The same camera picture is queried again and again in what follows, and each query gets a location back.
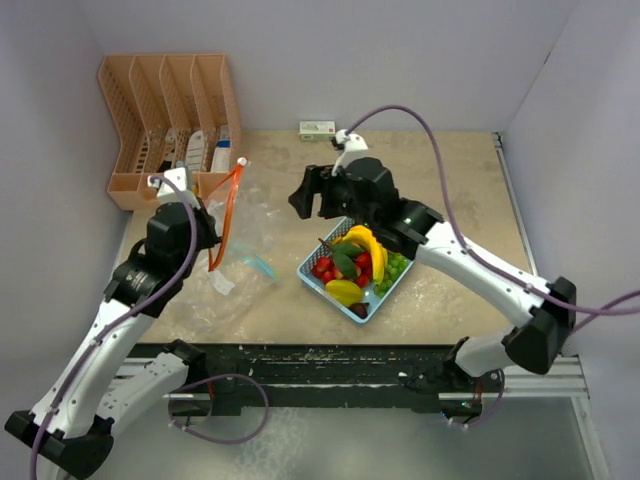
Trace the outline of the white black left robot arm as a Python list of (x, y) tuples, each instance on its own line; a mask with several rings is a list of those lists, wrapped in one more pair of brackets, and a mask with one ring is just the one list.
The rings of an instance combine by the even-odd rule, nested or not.
[(5, 429), (30, 447), (32, 479), (91, 477), (116, 438), (163, 395), (194, 392), (206, 378), (204, 353), (181, 340), (118, 387), (116, 373), (140, 337), (183, 287), (198, 253), (219, 243), (203, 202), (164, 202), (104, 291), (96, 318), (61, 376)]

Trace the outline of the clear orange-zipper bag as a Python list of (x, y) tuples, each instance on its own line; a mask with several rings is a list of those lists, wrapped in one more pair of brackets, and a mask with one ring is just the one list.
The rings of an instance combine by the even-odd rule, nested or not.
[(198, 255), (191, 277), (168, 313), (172, 332), (187, 341), (200, 341), (229, 327), (279, 281), (244, 265), (229, 250), (233, 242), (249, 244), (274, 268), (268, 255), (284, 220), (256, 166), (239, 159), (204, 204), (215, 219), (221, 243)]

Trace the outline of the yellow banana bunch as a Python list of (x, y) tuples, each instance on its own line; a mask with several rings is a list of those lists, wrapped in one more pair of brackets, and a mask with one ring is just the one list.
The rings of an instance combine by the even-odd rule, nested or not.
[(355, 225), (341, 237), (341, 241), (357, 244), (369, 252), (372, 262), (373, 282), (376, 285), (381, 285), (384, 281), (388, 263), (388, 253), (374, 237), (372, 231), (366, 226)]

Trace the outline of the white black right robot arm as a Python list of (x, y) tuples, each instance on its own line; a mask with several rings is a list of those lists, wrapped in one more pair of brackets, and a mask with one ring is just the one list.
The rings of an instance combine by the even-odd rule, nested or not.
[(456, 280), (509, 321), (503, 331), (455, 344), (444, 366), (452, 389), (467, 391), (484, 374), (508, 366), (538, 375), (549, 372), (575, 325), (570, 310), (577, 297), (574, 283), (521, 271), (456, 237), (440, 213), (401, 197), (391, 171), (378, 159), (364, 157), (346, 168), (307, 166), (288, 202), (307, 219), (316, 196), (321, 198), (320, 217), (346, 216), (366, 224), (383, 247)]

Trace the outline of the light blue plastic basket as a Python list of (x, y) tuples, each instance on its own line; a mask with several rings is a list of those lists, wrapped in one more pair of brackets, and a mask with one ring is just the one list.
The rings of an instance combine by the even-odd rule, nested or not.
[(344, 217), (298, 266), (304, 285), (364, 324), (388, 300), (414, 262), (387, 250), (366, 224)]

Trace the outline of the yellow star fruit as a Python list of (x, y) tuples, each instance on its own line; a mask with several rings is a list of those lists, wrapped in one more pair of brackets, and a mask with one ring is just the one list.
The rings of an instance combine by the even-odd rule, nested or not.
[(325, 290), (334, 300), (344, 307), (362, 302), (364, 298), (363, 290), (349, 280), (331, 280), (325, 285)]

